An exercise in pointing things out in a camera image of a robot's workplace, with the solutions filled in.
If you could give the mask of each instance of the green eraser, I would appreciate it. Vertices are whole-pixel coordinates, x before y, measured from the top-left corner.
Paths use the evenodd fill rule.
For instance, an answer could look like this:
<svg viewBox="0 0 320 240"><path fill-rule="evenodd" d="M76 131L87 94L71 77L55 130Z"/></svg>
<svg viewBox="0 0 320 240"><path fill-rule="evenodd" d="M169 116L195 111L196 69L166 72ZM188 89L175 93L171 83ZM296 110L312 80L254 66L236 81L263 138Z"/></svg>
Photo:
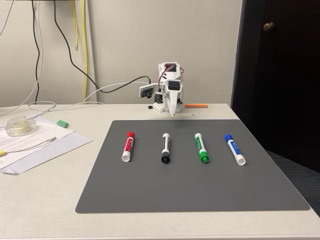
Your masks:
<svg viewBox="0 0 320 240"><path fill-rule="evenodd" d="M59 126L65 128L65 129L69 126L69 124L67 122L62 121L62 120L57 121L56 124L58 124Z"/></svg>

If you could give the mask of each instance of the dark floor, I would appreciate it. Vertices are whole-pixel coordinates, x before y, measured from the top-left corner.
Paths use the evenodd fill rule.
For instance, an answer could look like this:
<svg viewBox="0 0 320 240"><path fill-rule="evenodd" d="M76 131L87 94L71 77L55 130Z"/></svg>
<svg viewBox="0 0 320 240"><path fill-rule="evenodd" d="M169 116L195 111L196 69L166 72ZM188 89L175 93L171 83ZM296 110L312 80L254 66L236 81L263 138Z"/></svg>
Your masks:
<svg viewBox="0 0 320 240"><path fill-rule="evenodd" d="M266 152L320 217L320 173L271 151Z"/></svg>

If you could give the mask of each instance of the black marker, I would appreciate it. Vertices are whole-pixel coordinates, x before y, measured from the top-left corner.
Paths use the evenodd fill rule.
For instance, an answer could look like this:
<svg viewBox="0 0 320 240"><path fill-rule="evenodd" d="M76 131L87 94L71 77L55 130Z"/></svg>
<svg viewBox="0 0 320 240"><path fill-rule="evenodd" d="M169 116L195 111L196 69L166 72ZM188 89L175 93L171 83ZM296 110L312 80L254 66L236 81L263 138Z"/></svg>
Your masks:
<svg viewBox="0 0 320 240"><path fill-rule="evenodd" d="M167 164L170 161L170 135L168 133L165 133L162 136L162 158L161 158L161 161L164 164Z"/></svg>

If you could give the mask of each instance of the red wire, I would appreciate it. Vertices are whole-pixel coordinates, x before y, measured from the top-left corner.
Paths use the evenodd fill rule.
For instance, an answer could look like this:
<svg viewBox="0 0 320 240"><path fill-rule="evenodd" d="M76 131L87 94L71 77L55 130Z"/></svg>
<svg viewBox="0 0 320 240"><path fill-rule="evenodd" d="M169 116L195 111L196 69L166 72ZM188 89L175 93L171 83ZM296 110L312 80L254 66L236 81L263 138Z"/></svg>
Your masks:
<svg viewBox="0 0 320 240"><path fill-rule="evenodd" d="M158 86L160 87L160 79L162 78L163 74L168 70L168 68L170 68L173 65L167 66L164 71L161 73L160 77L159 77L159 81L158 81Z"/></svg>

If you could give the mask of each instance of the clear tape dispenser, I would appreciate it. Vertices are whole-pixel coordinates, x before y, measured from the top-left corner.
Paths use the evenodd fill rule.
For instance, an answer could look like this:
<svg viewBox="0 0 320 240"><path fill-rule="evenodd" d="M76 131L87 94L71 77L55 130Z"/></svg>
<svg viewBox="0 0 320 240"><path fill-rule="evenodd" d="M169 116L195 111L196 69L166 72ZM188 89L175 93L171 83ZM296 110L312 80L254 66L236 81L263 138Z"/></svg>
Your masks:
<svg viewBox="0 0 320 240"><path fill-rule="evenodd" d="M17 116L8 121L5 132L9 137L20 137L28 135L37 129L37 123L27 116Z"/></svg>

